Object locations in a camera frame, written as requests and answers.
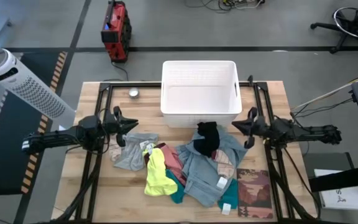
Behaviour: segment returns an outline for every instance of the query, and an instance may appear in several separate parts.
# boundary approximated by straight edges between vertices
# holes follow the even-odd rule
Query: white label tag
[[[146,146],[147,151],[149,152],[149,155],[153,153],[154,144],[150,143]]]
[[[217,187],[219,187],[220,189],[223,189],[227,184],[227,179],[224,177],[221,177],[218,181],[218,183],[216,184]]]
[[[140,145],[140,149],[144,149],[144,146],[149,143],[149,141],[144,141],[144,142],[141,142],[139,145]]]
[[[230,214],[230,209],[231,209],[231,204],[224,203],[223,208],[222,208],[222,214],[223,215],[229,215]]]

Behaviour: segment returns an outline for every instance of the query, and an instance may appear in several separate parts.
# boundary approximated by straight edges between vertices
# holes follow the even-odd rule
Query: gray floor
[[[0,10],[12,18],[14,27],[0,40],[3,47],[69,47],[85,0],[31,1],[13,5],[0,0]],[[92,0],[78,47],[102,47],[99,31],[107,0]],[[350,0],[267,0],[261,8],[216,14],[204,8],[187,8],[183,0],[126,0],[133,27],[132,46],[330,46],[338,34],[309,30],[311,22],[332,22],[333,10],[358,7]],[[347,42],[357,45],[356,41]],[[166,60],[233,60],[240,80],[283,80],[290,105],[322,95],[358,76],[358,52],[164,52],[131,53],[124,68],[130,81],[160,80]],[[125,80],[106,53],[76,53],[68,71],[62,98],[73,108],[81,84],[105,79]],[[332,105],[349,97],[346,89],[316,105]],[[0,99],[3,89],[0,88]],[[312,142],[309,153],[350,152],[358,166],[358,108],[349,103],[300,120],[305,125],[333,124],[342,131],[343,142],[329,146]],[[64,152],[45,153],[25,222],[50,218]],[[0,197],[0,218],[13,221],[20,197]],[[326,211],[324,220],[358,223],[358,213]]]

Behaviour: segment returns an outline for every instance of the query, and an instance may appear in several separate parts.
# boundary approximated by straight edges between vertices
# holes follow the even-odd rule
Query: clothing pile
[[[176,148],[156,144],[156,134],[128,134],[124,140],[124,149],[110,150],[111,160],[129,170],[146,165],[145,194],[170,195],[175,203],[188,194],[205,207],[218,202],[221,208],[237,208],[233,175],[248,149],[215,122],[199,123],[191,141]]]

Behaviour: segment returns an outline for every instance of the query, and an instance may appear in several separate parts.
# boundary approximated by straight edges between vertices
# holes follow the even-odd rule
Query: office chair base
[[[347,37],[349,37],[350,35],[347,33],[344,33],[343,31],[341,31],[336,25],[334,24],[325,24],[325,23],[320,23],[320,22],[316,22],[314,24],[310,24],[310,29],[315,29],[317,27],[322,27],[325,29],[330,29],[330,30],[335,30],[338,32],[341,32],[341,38],[339,39],[339,42],[337,43],[337,45],[333,48],[331,48],[329,50],[329,53],[331,54],[335,54],[336,52],[340,51],[340,50],[344,50],[343,47],[343,43],[345,42],[345,40],[347,39]]]
[[[346,19],[346,17],[342,13],[343,10],[353,10],[356,12],[356,14],[353,19]],[[340,50],[345,50],[345,48],[343,47],[343,43],[348,36],[351,36],[358,40],[358,9],[354,7],[342,7],[334,12],[333,18],[335,24],[325,24],[320,22],[310,24],[310,29],[322,27],[325,29],[341,32],[341,39],[339,39],[339,42],[335,47],[329,50],[329,53],[331,54],[335,54]]]

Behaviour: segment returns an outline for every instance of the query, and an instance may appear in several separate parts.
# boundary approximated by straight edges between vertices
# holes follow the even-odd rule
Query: gray cloth
[[[142,151],[149,143],[158,141],[157,134],[127,134],[123,136],[125,140],[125,148],[122,149],[121,156],[115,161],[114,167],[137,171],[143,169],[144,158]],[[140,148],[140,143],[148,141],[148,143]]]
[[[230,134],[218,126],[220,145],[219,149],[228,156],[234,168],[237,168],[248,149],[242,147]],[[218,163],[212,158],[201,155],[194,147],[193,141],[203,139],[195,130],[190,143],[177,146],[179,159],[183,163],[182,172],[187,176],[185,193],[197,199],[205,207],[212,207],[226,189],[232,178],[227,180],[223,189],[216,186],[219,179]]]

